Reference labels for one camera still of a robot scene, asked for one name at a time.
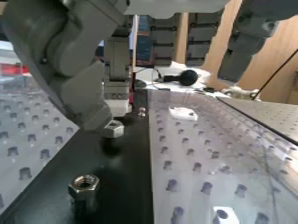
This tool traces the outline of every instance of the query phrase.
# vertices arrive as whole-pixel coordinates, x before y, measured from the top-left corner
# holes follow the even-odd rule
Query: black cable
[[[160,79],[162,78],[162,75],[161,75],[158,69],[156,69],[156,68],[151,68],[151,67],[149,67],[149,68],[143,68],[141,70],[139,70],[139,71],[136,72],[136,74],[140,73],[140,72],[143,72],[143,71],[147,70],[147,69],[153,69],[153,70],[156,70],[156,71],[157,71],[157,74],[158,74],[158,78],[160,78]]]
[[[273,73],[272,77],[270,77],[269,80],[265,82],[264,86],[261,87],[260,91],[257,92],[256,96],[253,97],[253,100],[256,100],[256,98],[258,97],[260,93],[262,92],[262,90],[264,90],[265,87],[268,86],[269,82],[273,80],[274,76],[276,76],[277,73],[282,70],[282,68],[284,68],[285,65],[289,63],[289,61],[292,60],[292,58],[296,56],[297,53],[298,53],[298,49],[296,49],[296,51],[293,52],[293,54],[290,55],[290,57],[286,59],[286,61],[284,62],[284,64],[280,66],[280,68],[277,69],[277,71]]]

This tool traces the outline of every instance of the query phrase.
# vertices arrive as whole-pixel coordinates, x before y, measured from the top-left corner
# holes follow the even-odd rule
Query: red object
[[[9,65],[9,64],[2,64],[2,72],[3,75],[21,75],[24,73],[28,73],[29,70],[25,66],[21,65]]]

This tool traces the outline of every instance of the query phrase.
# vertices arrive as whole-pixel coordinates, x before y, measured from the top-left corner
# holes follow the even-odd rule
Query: mounting hole
[[[229,217],[228,213],[224,210],[217,210],[217,216],[221,219],[228,219],[228,217]]]
[[[280,170],[280,172],[285,175],[288,175],[288,171],[286,170]]]

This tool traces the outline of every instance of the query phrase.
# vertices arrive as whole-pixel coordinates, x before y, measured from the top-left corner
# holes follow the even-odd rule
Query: wall
[[[217,78],[216,74],[221,65],[221,60],[228,48],[228,40],[233,27],[233,21],[240,9],[241,0],[232,0],[225,8],[222,15],[221,26],[206,57],[204,69],[213,73],[209,85],[217,89],[226,87]],[[188,18],[185,16],[181,20],[181,33],[178,38],[181,42],[186,41]],[[284,63],[286,58],[298,48],[298,16],[280,23],[274,36],[268,40],[261,52],[254,56],[252,64],[244,74],[238,85],[245,89],[256,89],[262,86],[276,69]],[[177,51],[176,57],[178,62],[184,63],[184,44],[181,51]],[[292,83],[294,80],[294,71],[298,70],[298,56],[296,56],[288,66],[284,68],[278,76],[274,78],[266,89],[264,90],[261,98],[266,101],[286,102]]]

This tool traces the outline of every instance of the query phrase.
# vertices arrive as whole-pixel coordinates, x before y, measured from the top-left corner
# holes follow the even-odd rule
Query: threaded hole
[[[91,187],[91,183],[83,182],[83,183],[80,183],[80,186],[79,187],[80,188],[88,188],[88,187]]]
[[[93,184],[95,184],[95,177],[92,177],[91,175],[80,176],[75,180],[76,187],[81,189],[89,188]]]

